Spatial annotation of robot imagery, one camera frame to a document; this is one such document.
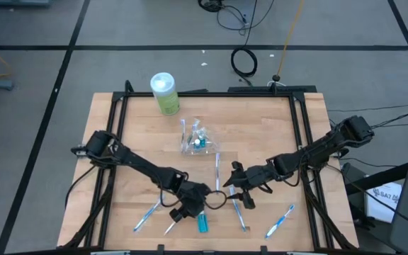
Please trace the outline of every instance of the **plastic bag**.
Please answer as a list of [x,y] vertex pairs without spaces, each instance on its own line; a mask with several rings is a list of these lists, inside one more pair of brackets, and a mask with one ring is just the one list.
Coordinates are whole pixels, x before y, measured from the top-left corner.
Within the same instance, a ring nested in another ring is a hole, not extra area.
[[200,121],[195,119],[187,132],[186,121],[181,119],[182,141],[181,152],[185,155],[214,154],[219,152],[218,145],[205,127],[199,127]]

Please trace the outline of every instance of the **plastic bottle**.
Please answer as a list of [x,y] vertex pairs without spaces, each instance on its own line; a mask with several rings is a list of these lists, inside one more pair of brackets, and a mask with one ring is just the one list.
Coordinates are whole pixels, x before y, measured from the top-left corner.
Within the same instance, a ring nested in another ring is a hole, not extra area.
[[166,72],[155,74],[150,79],[150,87],[164,115],[173,115],[179,111],[179,97],[172,75]]

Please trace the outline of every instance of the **wooden tabletop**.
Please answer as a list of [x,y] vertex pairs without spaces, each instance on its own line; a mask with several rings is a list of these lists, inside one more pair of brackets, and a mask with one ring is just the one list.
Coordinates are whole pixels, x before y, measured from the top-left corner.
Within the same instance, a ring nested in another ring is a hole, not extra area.
[[[84,132],[86,143],[95,130],[104,130],[111,105],[110,93],[94,94]],[[312,136],[316,140],[330,129],[323,95],[307,93],[306,105]],[[290,108],[286,98],[180,98],[181,109],[173,116],[159,112],[153,98],[129,98],[122,142],[132,151],[157,166],[171,166],[190,174],[190,180],[203,182],[215,189],[215,155],[184,156],[180,153],[180,119],[198,118],[220,143],[220,182],[223,184],[232,170],[231,162],[243,163],[245,169],[274,155],[296,150]],[[300,106],[296,105],[303,143],[305,131],[301,125]],[[116,110],[117,128],[119,108]],[[330,164],[339,166],[335,159]],[[90,167],[88,159],[79,159],[74,179]],[[93,172],[72,191],[64,214],[58,245],[68,242],[89,215],[97,171]],[[358,241],[351,219],[349,203],[341,174],[331,168],[321,171],[327,210],[339,230],[354,245]],[[294,182],[297,174],[291,177]],[[155,250],[164,244],[166,250],[220,250],[258,251],[266,245],[269,251],[312,251],[310,225],[305,195],[300,184],[296,188],[282,182],[270,182],[273,194],[254,189],[250,192],[256,203],[254,210],[243,208],[242,215],[249,231],[243,232],[232,202],[219,210],[205,209],[209,232],[200,234],[197,221],[186,218],[166,236],[165,229],[172,223],[171,208],[159,208],[138,233],[133,227],[149,208],[156,203],[159,189],[150,179],[125,166],[117,168],[111,214],[108,223],[105,249]],[[167,196],[165,203],[174,202]],[[216,206],[221,195],[210,195],[208,202]],[[294,211],[269,240],[264,236],[283,215],[290,204]],[[324,247],[322,222],[316,213],[321,246]],[[97,243],[101,219],[96,221],[93,244]]]

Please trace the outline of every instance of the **white bottle cap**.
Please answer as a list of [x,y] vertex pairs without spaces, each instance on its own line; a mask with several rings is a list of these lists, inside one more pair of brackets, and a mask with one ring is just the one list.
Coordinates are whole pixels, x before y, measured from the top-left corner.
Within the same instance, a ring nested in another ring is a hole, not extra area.
[[174,78],[167,72],[155,74],[150,79],[150,87],[156,96],[168,96],[176,90]]

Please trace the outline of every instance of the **black metal frame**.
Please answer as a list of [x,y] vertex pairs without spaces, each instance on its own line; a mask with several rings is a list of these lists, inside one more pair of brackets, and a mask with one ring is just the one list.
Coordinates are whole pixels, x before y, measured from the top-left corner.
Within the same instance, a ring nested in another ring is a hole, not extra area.
[[[233,87],[233,88],[230,88],[228,92],[190,91],[190,92],[179,92],[178,94],[179,94],[179,97],[282,97],[282,98],[287,98],[289,100],[290,113],[291,113],[291,118],[293,121],[295,142],[297,144],[297,148],[300,148],[302,146],[302,138],[300,134],[300,126],[299,126],[298,117],[297,117],[297,109],[295,107],[296,101],[300,103],[300,109],[302,112],[303,125],[305,127],[307,143],[309,144],[312,142],[311,127],[310,127],[310,122],[309,122],[309,118],[307,114],[307,108],[306,108],[305,96],[304,96],[304,93],[306,92],[316,92],[315,86],[296,86],[296,87],[285,87],[285,88],[258,87],[256,89],[251,89],[251,88],[247,89],[246,87]],[[110,131],[110,132],[113,130],[116,107],[117,107],[118,102],[122,99],[122,107],[120,109],[118,131],[116,133],[118,137],[122,136],[125,113],[126,113],[127,106],[128,106],[128,99],[131,97],[153,97],[153,94],[150,92],[133,92],[130,84],[127,84],[127,83],[126,83],[126,90],[124,92],[114,92],[113,93],[106,129],[107,131]],[[98,176],[96,180],[96,187],[94,189],[91,210],[95,209],[98,204],[98,200],[101,195],[101,189],[103,186],[103,175],[105,174],[105,170],[106,169],[98,170]],[[109,172],[110,173],[108,177],[108,182],[110,182],[110,179],[111,179],[111,182],[113,182],[115,179],[115,172],[116,172],[115,167],[109,169]],[[324,191],[322,189],[322,181],[320,179],[319,172],[313,171],[313,174],[314,174],[314,179],[316,183],[315,188],[316,188],[317,197],[319,198],[319,202],[322,204],[322,206],[326,208],[325,199],[324,199]],[[307,178],[308,177],[306,174],[303,185],[309,186],[310,184],[307,183],[309,182]],[[102,223],[101,223],[101,228],[100,228],[99,237],[98,237],[98,244],[97,244],[98,247],[104,247],[105,245],[106,229],[108,227],[110,208],[111,208],[111,199],[109,199],[109,201],[107,202],[107,204],[105,205],[103,209]],[[311,231],[311,236],[312,236],[312,243],[313,243],[314,250],[316,250],[320,248],[319,234],[317,231],[317,223],[315,219],[314,209],[308,201],[307,201],[307,212],[308,212],[309,220],[310,220],[310,231]],[[91,246],[91,240],[92,240],[92,235],[93,235],[93,230],[94,230],[93,228],[94,226],[91,226],[88,232],[86,233],[86,239],[84,242],[85,247]],[[324,233],[325,233],[327,247],[334,248],[332,235],[325,225],[324,225]]]

